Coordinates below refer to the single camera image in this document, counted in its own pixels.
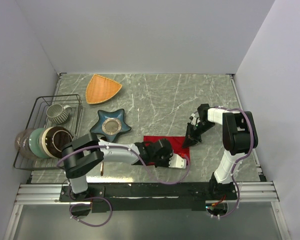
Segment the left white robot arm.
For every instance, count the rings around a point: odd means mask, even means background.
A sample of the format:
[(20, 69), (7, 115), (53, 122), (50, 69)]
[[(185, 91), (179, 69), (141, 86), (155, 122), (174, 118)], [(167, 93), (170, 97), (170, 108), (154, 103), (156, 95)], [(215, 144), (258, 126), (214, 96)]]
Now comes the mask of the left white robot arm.
[(87, 173), (100, 163), (154, 165), (165, 168), (177, 165), (177, 157), (167, 139), (152, 143), (118, 144), (99, 139), (94, 133), (88, 133), (66, 144), (61, 155), (65, 175), (70, 182), (71, 195), (78, 201), (87, 199)]

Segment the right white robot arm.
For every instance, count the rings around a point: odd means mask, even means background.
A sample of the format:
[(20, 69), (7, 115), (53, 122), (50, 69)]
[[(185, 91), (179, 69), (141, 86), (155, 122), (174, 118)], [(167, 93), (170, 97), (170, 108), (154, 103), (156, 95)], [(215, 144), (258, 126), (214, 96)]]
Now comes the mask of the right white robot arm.
[(216, 124), (222, 126), (224, 152), (218, 168), (210, 178), (208, 188), (209, 195), (218, 200), (235, 182), (235, 172), (239, 164), (258, 146), (253, 115), (241, 108), (212, 107), (204, 103), (189, 119), (182, 148), (189, 148), (202, 142), (202, 134)]

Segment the red cloth napkin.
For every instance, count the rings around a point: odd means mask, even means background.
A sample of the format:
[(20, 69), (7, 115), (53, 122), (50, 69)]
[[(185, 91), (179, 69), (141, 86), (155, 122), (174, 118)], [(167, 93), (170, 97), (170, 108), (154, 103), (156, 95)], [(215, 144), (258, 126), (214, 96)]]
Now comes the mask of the red cloth napkin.
[[(160, 139), (167, 139), (170, 142), (170, 144), (172, 146), (173, 154), (178, 154), (182, 158), (188, 157), (189, 160), (191, 159), (190, 149), (182, 147), (182, 144), (185, 140), (184, 136), (144, 136), (143, 142), (154, 143)], [(142, 143), (142, 142), (134, 143), (135, 146), (137, 147), (137, 150), (139, 151), (139, 155), (140, 155), (140, 143)]]

